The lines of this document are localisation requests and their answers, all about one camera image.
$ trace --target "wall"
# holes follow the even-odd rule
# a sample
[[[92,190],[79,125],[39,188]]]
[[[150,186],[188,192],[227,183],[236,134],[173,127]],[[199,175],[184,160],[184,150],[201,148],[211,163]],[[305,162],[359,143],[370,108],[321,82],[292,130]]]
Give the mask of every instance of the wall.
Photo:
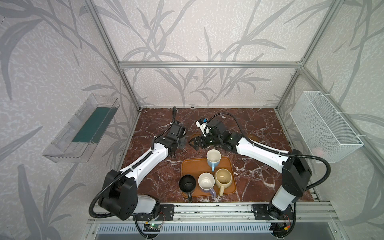
[[[299,61],[331,0],[94,2],[119,61]],[[274,107],[293,73],[125,71],[143,107]]]
[[[336,18],[306,64],[328,93],[352,117],[383,153],[384,1],[344,1]],[[294,145],[308,152],[289,113],[305,90],[314,90],[299,77],[279,113]],[[313,180],[324,174],[311,163]],[[382,239],[384,234],[384,178],[359,149],[332,163],[329,179],[317,187],[330,200],[352,240]]]
[[[0,16],[0,238],[79,239],[137,112],[82,1],[1,1]],[[89,162],[43,157],[91,93],[121,106]]]

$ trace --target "yellow mug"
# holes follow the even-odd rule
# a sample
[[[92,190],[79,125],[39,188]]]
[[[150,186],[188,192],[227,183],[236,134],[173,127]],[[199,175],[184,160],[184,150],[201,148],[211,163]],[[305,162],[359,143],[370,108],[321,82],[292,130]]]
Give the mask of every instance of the yellow mug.
[[[220,190],[220,196],[224,195],[224,189],[231,186],[232,181],[233,179],[230,171],[226,170],[225,168],[217,170],[215,173],[215,183]]]

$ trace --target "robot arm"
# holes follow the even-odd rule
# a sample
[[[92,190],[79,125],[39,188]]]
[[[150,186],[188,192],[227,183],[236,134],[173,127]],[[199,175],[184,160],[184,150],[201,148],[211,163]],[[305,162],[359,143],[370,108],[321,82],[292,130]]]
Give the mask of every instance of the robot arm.
[[[111,214],[100,215],[93,212],[91,204],[89,214],[95,218],[117,216],[121,220],[132,214],[144,213],[152,219],[160,213],[160,202],[147,195],[138,195],[137,188],[144,177],[162,160],[175,154],[177,148],[185,147],[187,130],[174,121],[165,137],[157,137],[148,149],[136,161],[121,169],[111,170],[105,177],[103,189],[98,195],[99,206]]]
[[[202,130],[203,135],[189,141],[195,150],[218,146],[224,150],[254,158],[282,173],[282,185],[268,206],[271,218],[276,219],[283,215],[288,205],[296,202],[304,194],[312,176],[312,171],[304,158],[282,156],[282,153],[288,153],[288,151],[278,150],[255,141],[251,143],[242,134],[229,133],[221,121],[208,122],[207,119],[200,119],[196,125]],[[293,150],[292,154],[301,155],[301,152]]]

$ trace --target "green cloth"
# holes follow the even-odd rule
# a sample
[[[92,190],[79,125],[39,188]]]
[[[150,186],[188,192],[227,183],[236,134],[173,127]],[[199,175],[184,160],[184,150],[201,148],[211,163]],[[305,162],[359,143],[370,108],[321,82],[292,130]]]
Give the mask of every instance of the green cloth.
[[[96,108],[72,142],[99,143],[117,110],[118,108]]]

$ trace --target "transparent plastic container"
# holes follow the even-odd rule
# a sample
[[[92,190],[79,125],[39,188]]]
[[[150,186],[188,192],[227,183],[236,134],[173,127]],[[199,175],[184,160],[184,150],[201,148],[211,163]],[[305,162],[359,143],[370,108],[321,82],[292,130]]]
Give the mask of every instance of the transparent plastic container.
[[[328,162],[340,161],[363,146],[360,137],[319,91],[304,91],[290,114],[311,153]]]
[[[119,106],[115,97],[91,94],[43,156],[53,162],[88,162]]]

